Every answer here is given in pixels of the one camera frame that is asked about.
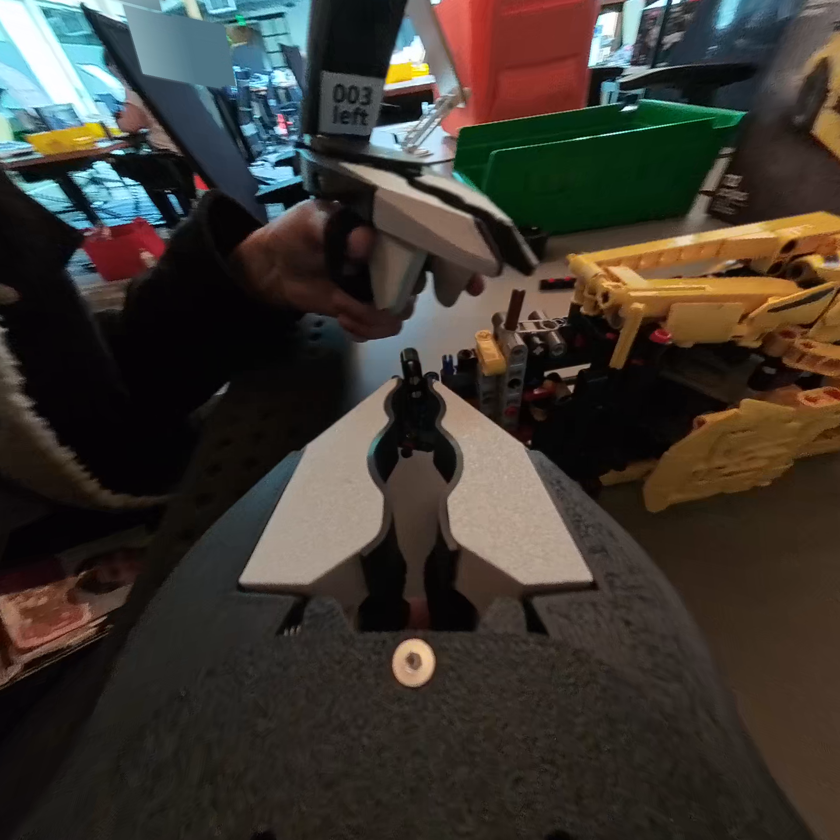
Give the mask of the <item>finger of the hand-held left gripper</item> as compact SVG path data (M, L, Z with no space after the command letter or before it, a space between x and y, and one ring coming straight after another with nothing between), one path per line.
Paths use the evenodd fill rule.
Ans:
M405 175L381 167L357 163L343 163L340 170L355 182L372 189L372 193L377 186L396 186L405 183L422 193L440 198L454 208L473 214L486 225L491 240L499 248L502 271L505 266L509 266L524 276L530 276L539 265L529 245L519 233L518 227L509 216L488 197L463 183L432 173Z
M473 273L496 277L502 272L501 253L482 220L408 184L374 189L373 226Z

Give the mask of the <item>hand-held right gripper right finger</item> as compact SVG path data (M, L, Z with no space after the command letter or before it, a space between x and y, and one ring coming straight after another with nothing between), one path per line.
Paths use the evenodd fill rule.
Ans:
M454 589L482 616L499 599L590 590L595 578L529 451L440 381L434 466Z

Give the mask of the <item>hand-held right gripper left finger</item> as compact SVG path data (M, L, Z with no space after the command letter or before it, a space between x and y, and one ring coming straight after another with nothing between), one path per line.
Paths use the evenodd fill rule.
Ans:
M386 381L302 450L238 578L243 591L332 598L356 613L368 595L361 557L389 529L369 460L399 384Z

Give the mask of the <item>grey black brick chassis module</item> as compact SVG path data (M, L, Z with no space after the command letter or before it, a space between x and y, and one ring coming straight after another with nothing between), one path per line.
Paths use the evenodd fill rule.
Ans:
M505 330L507 309L496 313L489 329L476 332L473 345L442 358L439 368L427 371L419 352L400 354L400 384L389 403L397 457L429 455L434 461L440 436L435 431L436 398L429 382L442 382L516 438L529 451L551 444L552 427L574 393L561 374L567 350L564 321L533 311L520 316L516 332Z

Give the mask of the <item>yellow toy brick car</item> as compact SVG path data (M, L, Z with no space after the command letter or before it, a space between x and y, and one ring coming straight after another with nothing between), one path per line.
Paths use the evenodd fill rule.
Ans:
M817 212L569 255L528 445L592 495L641 482L651 512L838 453L838 247Z

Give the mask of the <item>grey desk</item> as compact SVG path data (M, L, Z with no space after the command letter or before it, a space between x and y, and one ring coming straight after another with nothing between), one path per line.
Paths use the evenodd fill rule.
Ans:
M507 270L452 308L424 292L400 336L351 348L350 401L396 373L403 347L427 370L465 348L513 288L527 290L528 309L563 316L571 294L543 292L539 280L568 275L567 254L719 228L709 201L701 193L683 217L552 238L533 276ZM599 500L677 589L773 777L820 838L838 838L839 819L838 489L838 456L825 455L767 487L659 513L646 511L637 485Z

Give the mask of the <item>person's left hand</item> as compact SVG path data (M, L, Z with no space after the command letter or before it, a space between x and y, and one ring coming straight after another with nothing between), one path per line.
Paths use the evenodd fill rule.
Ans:
M340 210L336 202L309 199L258 228L227 259L238 283L276 308L337 320L352 340L390 338L414 314L416 298L394 314L362 303L330 278L324 248L325 229Z

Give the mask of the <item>green plastic bin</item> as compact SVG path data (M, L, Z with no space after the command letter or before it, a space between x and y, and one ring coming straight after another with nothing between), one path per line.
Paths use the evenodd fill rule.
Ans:
M746 112L644 99L465 127L454 173L547 235L684 216Z

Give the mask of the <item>red plastic container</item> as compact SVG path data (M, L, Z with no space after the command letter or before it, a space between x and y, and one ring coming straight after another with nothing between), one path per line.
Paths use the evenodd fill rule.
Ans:
M437 20L467 103L443 121L470 125L586 106L597 1L443 1Z

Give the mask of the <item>black office chair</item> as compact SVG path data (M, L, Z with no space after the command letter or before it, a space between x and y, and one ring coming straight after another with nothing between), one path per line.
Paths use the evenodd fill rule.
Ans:
M215 100L200 87L146 76L126 23L82 7L89 25L120 77L135 92L204 183L232 197L260 223L266 209L257 199L258 183Z
M625 94L654 87L673 88L688 104L712 107L720 88L747 81L758 70L759 66L749 61L663 66L623 75L617 79L617 89Z

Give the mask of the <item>red patterned carton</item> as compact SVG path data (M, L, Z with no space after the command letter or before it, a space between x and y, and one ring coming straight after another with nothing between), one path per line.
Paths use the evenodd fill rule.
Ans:
M2 594L1 687L95 638L120 592L90 571Z

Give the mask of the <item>red floor bin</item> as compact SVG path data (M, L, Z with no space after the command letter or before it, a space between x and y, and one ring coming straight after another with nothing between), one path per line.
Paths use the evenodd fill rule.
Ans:
M82 247L106 282L138 277L165 252L165 241L142 217L126 224L89 227L82 233Z

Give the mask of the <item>yellow plastic crate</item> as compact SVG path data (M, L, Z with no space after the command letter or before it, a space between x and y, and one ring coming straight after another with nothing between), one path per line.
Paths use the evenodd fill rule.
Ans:
M35 152L45 156L92 150L97 147L99 142L109 139L104 128L97 122L86 122L65 129L29 133L24 137L24 141Z

